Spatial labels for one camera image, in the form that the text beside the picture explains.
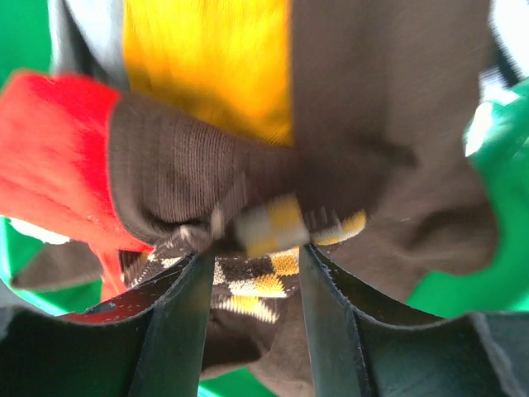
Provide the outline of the red sock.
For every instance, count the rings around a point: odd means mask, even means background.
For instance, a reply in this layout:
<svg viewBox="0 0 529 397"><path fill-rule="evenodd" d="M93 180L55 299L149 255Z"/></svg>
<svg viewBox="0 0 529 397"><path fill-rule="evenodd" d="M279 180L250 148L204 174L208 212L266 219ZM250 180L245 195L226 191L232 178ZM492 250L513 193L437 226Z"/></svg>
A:
<svg viewBox="0 0 529 397"><path fill-rule="evenodd" d="M2 89L1 213L66 238L16 273L14 288L101 280L102 300L125 292L119 254L147 245L122 226L110 194L110 119L121 97L75 75L17 73Z"/></svg>

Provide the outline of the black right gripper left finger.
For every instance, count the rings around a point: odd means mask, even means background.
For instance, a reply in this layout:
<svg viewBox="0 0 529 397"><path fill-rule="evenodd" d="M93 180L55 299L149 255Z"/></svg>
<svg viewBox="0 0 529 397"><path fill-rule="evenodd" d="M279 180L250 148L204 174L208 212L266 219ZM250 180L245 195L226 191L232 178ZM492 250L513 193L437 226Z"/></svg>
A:
<svg viewBox="0 0 529 397"><path fill-rule="evenodd" d="M2 309L2 395L195 396L213 267L187 257L81 314Z"/></svg>

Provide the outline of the brown argyle sock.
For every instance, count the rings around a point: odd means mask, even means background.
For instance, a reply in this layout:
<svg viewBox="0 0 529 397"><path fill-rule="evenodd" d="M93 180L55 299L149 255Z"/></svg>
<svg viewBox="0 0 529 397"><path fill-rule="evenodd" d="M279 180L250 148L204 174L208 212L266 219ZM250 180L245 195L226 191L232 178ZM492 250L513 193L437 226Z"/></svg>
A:
<svg viewBox="0 0 529 397"><path fill-rule="evenodd" d="M333 244L365 226L374 182L355 157L310 160L300 150L227 135L139 94L110 120L112 203L125 229L153 251L125 261L133 288L191 252L213 251L211 305L265 323L298 288L296 246Z"/></svg>

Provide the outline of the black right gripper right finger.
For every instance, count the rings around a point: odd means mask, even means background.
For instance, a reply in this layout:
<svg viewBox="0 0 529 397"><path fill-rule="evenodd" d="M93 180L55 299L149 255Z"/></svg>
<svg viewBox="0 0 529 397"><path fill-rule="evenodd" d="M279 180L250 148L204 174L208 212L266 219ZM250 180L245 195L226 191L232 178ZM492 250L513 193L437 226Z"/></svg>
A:
<svg viewBox="0 0 529 397"><path fill-rule="evenodd" d="M314 246L299 252L319 396L525 396L526 313L443 319L388 297Z"/></svg>

